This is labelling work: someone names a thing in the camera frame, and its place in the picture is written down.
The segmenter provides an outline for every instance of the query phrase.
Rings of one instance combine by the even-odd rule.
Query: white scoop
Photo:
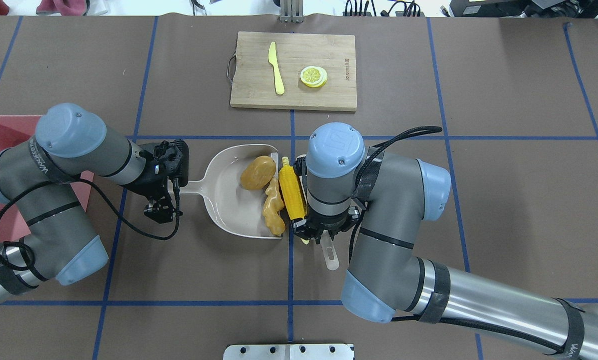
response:
[[[249,191],[241,187],[241,173],[250,162],[261,155],[273,158],[277,165],[279,154],[274,146],[265,144],[237,145],[217,153],[205,176],[181,187],[181,195],[199,194],[212,221],[230,234],[256,239],[280,239],[265,226],[261,214],[265,202],[265,188]]]

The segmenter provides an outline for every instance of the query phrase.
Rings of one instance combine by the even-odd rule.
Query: knife handle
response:
[[[283,80],[281,79],[281,73],[277,64],[273,65],[274,68],[274,91],[277,95],[283,95],[285,93],[285,87],[283,86]]]

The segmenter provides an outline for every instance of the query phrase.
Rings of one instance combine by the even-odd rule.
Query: corn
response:
[[[299,179],[290,166],[290,160],[287,156],[282,157],[281,162],[283,167],[279,170],[279,183],[285,208],[288,210],[290,220],[303,219],[306,215],[306,209]]]

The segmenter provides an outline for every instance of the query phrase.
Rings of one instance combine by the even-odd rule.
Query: yellow knife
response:
[[[283,93],[285,93],[285,87],[283,86],[283,80],[281,79],[279,63],[276,61],[276,43],[274,41],[270,43],[270,49],[267,51],[267,61],[272,68],[274,68],[274,91],[276,91],[277,95],[283,95]]]

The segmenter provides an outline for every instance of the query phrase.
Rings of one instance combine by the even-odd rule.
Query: white mounting plate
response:
[[[225,352],[223,353],[223,360],[354,360],[354,345],[231,345],[225,349]]]

